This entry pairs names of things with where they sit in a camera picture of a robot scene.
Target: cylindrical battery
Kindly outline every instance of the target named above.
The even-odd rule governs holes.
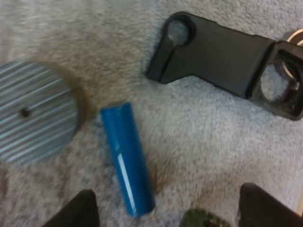
[[[147,214],[155,201],[131,104],[103,108],[100,113],[127,212],[133,217]]]

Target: gray carpet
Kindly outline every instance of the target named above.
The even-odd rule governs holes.
[[[59,63],[81,78],[96,109],[133,103],[157,201],[146,217],[126,215],[102,125],[92,120],[46,163],[1,163],[0,227],[38,227],[86,188],[103,227],[177,227],[192,207],[234,223],[244,182],[297,209],[303,120],[195,77],[160,85],[144,76],[161,25],[180,10],[275,39],[303,27],[301,0],[0,0],[1,61]]]

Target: round metal disc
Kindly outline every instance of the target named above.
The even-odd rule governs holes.
[[[84,95],[48,63],[0,65],[0,159],[36,163],[60,152],[84,120]]]

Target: black object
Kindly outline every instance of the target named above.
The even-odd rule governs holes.
[[[169,25],[181,21],[188,30],[184,44],[169,37]],[[279,102],[262,93],[260,77],[267,65],[284,61],[297,70],[298,89],[286,91]],[[186,12],[170,16],[147,71],[147,77],[167,84],[196,75],[274,114],[292,120],[303,117],[303,48],[285,41],[249,35]]]
[[[43,227],[99,227],[96,196],[83,190]]]
[[[302,227],[303,218],[253,183],[240,190],[239,227]]]

